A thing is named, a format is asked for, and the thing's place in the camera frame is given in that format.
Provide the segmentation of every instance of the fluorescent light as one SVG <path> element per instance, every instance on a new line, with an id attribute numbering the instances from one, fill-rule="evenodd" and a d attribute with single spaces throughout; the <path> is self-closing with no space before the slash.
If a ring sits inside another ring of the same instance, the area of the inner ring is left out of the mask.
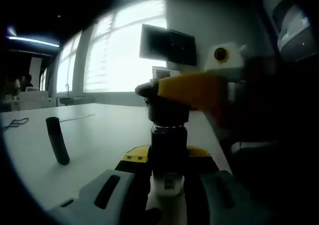
<path id="1" fill-rule="evenodd" d="M 40 40 L 36 40 L 36 39 L 28 39 L 28 38 L 15 37 L 15 36 L 9 36 L 8 38 L 15 39 L 15 40 L 29 41 L 29 42 L 34 42 L 34 43 L 40 43 L 40 44 L 46 44 L 46 45 L 50 45 L 50 46 L 54 46 L 54 47 L 59 47 L 58 44 L 52 44 L 52 43 L 48 43 L 48 42 L 44 42 L 44 41 L 40 41 Z"/>
<path id="2" fill-rule="evenodd" d="M 15 33 L 13 27 L 9 27 L 9 28 L 8 28 L 8 32 L 9 32 L 11 35 L 16 36 L 16 33 Z"/>

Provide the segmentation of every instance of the desk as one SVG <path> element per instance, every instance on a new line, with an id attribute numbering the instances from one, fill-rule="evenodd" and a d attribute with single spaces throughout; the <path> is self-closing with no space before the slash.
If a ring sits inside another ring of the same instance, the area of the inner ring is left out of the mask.
<path id="1" fill-rule="evenodd" d="M 94 114 L 61 123 L 70 163 L 59 165 L 47 134 L 45 119 L 60 120 Z M 2 125 L 12 119 L 30 120 L 4 133 L 9 156 L 27 189 L 45 209 L 68 198 L 77 198 L 81 187 L 106 169 L 114 169 L 133 147 L 151 143 L 152 122 L 146 107 L 84 104 L 66 107 L 14 111 L 1 114 Z M 206 149 L 220 170 L 228 170 L 226 158 L 202 112 L 193 111 L 187 144 Z"/>

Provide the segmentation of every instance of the black foam tube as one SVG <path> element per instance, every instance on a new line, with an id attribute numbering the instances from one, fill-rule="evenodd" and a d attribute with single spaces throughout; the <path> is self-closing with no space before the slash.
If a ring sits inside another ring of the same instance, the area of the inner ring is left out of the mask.
<path id="1" fill-rule="evenodd" d="M 45 122 L 56 160 L 59 164 L 67 165 L 70 158 L 64 144 L 59 118 L 49 117 L 45 119 Z"/>

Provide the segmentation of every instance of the ceiling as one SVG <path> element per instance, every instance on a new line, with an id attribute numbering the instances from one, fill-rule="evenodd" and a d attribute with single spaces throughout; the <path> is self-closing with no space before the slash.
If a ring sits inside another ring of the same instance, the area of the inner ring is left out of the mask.
<path id="1" fill-rule="evenodd" d="M 15 29 L 17 36 L 63 46 L 75 33 L 91 25 L 99 15 L 132 1 L 134 0 L 7 0 L 6 24 Z M 12 40 L 6 42 L 10 50 L 50 55 L 59 52 L 59 48 L 51 46 Z"/>

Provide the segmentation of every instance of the white wall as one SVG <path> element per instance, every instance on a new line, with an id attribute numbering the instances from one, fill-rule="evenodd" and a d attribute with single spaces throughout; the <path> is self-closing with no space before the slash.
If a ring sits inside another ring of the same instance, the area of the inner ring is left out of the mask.
<path id="1" fill-rule="evenodd" d="M 39 87 L 40 84 L 40 69 L 42 58 L 32 57 L 30 63 L 29 74 L 32 76 L 31 84 L 34 87 Z"/>
<path id="2" fill-rule="evenodd" d="M 210 47 L 234 41 L 247 44 L 252 55 L 270 53 L 269 41 L 257 13 L 249 5 L 238 5 L 224 0 L 166 0 L 166 19 L 169 29 L 195 37 L 198 66 L 168 63 L 168 68 L 181 71 L 203 68 Z M 133 92 L 83 94 L 86 53 L 93 25 L 82 32 L 79 43 L 70 95 L 85 96 L 97 103 L 145 106 L 143 98 Z M 50 96 L 57 96 L 56 74 L 59 56 L 51 64 L 54 74 L 50 80 Z"/>
<path id="3" fill-rule="evenodd" d="M 239 46 L 248 45 L 251 55 L 267 53 L 264 44 L 270 44 L 252 6 L 225 0 L 166 2 L 168 28 L 195 37 L 199 69 L 203 69 L 213 45 L 236 42 Z"/>

